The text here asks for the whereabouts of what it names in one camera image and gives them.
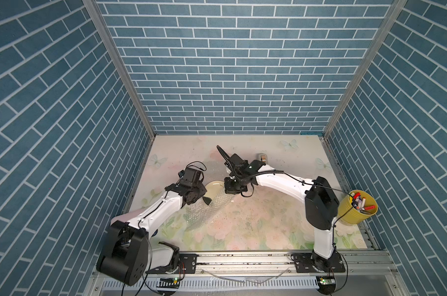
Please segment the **clear bubble wrap sheet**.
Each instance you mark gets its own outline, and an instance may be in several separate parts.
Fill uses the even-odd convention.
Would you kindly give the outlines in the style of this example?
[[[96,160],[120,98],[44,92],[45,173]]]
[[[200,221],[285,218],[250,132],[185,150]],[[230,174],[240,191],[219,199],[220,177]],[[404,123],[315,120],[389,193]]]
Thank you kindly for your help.
[[[200,199],[191,205],[187,205],[184,214],[186,221],[185,230],[193,231],[212,222],[214,217],[233,201],[234,197],[235,195],[233,194],[225,194],[221,198],[212,201],[210,205],[206,205],[203,199]]]

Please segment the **grey tape dispenser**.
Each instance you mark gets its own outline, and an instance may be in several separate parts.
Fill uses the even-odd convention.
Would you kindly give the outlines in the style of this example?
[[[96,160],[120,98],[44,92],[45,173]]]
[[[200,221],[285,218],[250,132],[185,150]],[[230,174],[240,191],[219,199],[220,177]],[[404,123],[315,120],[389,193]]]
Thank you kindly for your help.
[[[263,163],[267,163],[267,156],[265,154],[259,154],[259,159]]]

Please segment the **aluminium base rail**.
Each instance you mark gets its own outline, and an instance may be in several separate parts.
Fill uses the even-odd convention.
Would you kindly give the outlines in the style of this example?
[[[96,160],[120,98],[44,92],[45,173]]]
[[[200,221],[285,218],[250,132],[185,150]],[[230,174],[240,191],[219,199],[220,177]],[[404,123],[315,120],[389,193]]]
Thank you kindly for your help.
[[[186,272],[148,275],[133,286],[94,272],[87,296],[406,296],[386,251],[342,250],[318,273],[303,251],[184,252]]]

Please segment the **aluminium corner post right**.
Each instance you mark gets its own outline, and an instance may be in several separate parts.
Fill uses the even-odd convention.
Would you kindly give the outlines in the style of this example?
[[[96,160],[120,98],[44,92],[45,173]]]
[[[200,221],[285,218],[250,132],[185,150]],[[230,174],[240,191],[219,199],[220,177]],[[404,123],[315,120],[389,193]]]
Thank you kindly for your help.
[[[342,95],[341,100],[339,101],[333,115],[328,122],[328,125],[323,131],[323,139],[328,139],[329,135],[331,135],[345,108],[350,103],[355,90],[360,85],[360,82],[369,69],[371,63],[375,59],[377,52],[381,48],[381,45],[386,39],[388,33],[390,32],[392,26],[394,25],[396,19],[399,17],[406,3],[407,0],[394,0],[387,10],[385,18],[383,19],[379,29],[376,31],[369,48],[366,50],[366,53],[362,58],[360,65],[354,72],[352,80],[348,83],[345,93]]]

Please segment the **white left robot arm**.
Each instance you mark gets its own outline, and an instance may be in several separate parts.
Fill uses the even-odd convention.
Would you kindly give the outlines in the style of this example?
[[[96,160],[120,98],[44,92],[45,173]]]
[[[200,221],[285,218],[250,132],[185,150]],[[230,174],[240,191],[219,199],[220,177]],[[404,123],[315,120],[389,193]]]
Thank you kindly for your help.
[[[173,214],[205,197],[204,171],[187,166],[178,173],[179,180],[165,187],[163,195],[148,208],[114,217],[96,270],[133,286],[149,271],[170,273],[182,267],[177,246],[160,242],[153,247],[151,238]]]

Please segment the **yellow pen bucket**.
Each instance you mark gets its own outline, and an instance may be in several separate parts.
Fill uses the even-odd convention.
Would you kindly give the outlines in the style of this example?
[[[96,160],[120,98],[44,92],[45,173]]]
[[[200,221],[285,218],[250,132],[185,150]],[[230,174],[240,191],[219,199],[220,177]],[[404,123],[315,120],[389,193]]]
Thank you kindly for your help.
[[[353,190],[347,194],[338,207],[338,221],[359,224],[378,212],[375,199],[365,191]]]

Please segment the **aluminium corner post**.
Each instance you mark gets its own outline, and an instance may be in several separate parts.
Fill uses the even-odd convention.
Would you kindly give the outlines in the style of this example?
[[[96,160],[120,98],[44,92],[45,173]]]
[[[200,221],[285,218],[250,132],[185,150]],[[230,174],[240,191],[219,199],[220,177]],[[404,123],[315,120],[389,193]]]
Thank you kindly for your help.
[[[355,90],[360,85],[360,82],[369,69],[371,63],[375,59],[377,52],[381,48],[381,45],[386,39],[388,33],[390,32],[392,26],[394,25],[396,19],[399,17],[406,3],[407,0],[394,0],[387,10],[385,18],[383,19],[379,29],[376,31],[369,48],[366,50],[366,53],[362,58],[360,65],[354,72],[352,80],[348,83],[345,93],[342,95],[341,100],[339,101],[333,115],[328,122],[328,125],[323,131],[323,139],[328,139],[329,135],[331,135],[345,108],[350,103]]]
[[[151,141],[153,141],[155,139],[156,133],[145,113],[143,104],[140,98],[138,97],[138,93],[135,89],[135,86],[132,83],[130,75],[128,74],[126,66],[124,65],[124,62],[114,43],[111,33],[107,28],[106,22],[101,14],[97,2],[92,0],[83,0],[83,4],[104,44],[104,47],[106,48],[107,53],[111,58],[111,61],[113,62],[117,70],[117,73],[121,81],[123,82],[123,85],[125,86],[125,89],[127,90],[128,95],[132,100],[133,105],[135,106],[139,114],[139,117],[141,118],[141,121],[145,129],[147,130],[150,136]]]

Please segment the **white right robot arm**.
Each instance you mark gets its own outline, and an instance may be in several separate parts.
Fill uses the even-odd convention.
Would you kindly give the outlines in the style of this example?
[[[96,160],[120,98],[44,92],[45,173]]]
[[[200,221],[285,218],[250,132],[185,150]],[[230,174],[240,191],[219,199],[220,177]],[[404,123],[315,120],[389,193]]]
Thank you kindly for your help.
[[[306,220],[314,227],[313,257],[329,260],[333,256],[333,227],[338,215],[339,200],[326,179],[297,177],[260,160],[249,163],[237,154],[229,156],[222,149],[219,152],[229,173],[224,179],[227,194],[243,196],[249,186],[263,186],[295,198],[303,204]]]

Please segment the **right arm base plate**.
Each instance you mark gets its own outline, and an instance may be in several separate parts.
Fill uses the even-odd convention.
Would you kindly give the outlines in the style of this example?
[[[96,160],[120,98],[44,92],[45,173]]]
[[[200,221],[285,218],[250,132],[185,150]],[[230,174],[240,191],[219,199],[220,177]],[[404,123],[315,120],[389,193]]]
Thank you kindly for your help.
[[[315,252],[293,253],[290,259],[294,262],[297,273],[344,273],[346,271],[341,255],[336,252],[329,259]]]

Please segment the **aluminium corner post left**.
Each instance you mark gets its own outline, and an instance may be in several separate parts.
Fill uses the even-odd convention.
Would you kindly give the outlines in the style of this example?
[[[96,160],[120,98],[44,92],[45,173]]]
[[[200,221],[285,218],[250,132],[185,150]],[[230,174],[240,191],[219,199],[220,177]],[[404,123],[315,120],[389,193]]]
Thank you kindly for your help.
[[[107,53],[111,58],[111,61],[113,62],[117,70],[117,73],[121,81],[123,82],[123,85],[125,86],[125,89],[127,90],[128,95],[132,100],[133,105],[135,106],[139,114],[139,117],[141,118],[141,121],[145,129],[147,130],[150,136],[151,141],[153,141],[155,139],[156,133],[145,113],[143,104],[140,98],[138,97],[138,93],[135,89],[135,86],[132,83],[130,75],[128,74],[126,66],[124,65],[124,62],[114,43],[111,33],[107,28],[106,22],[101,14],[97,2],[92,0],[83,0],[83,4],[104,44],[104,47],[106,48]]]

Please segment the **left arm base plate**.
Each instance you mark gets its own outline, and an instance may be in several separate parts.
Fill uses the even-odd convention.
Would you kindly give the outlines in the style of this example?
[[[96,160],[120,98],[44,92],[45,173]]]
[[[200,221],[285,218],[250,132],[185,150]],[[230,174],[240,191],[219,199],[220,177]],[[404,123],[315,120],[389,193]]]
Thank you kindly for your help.
[[[151,269],[147,275],[173,275],[178,273],[195,274],[197,266],[197,254],[171,254],[153,255]]]

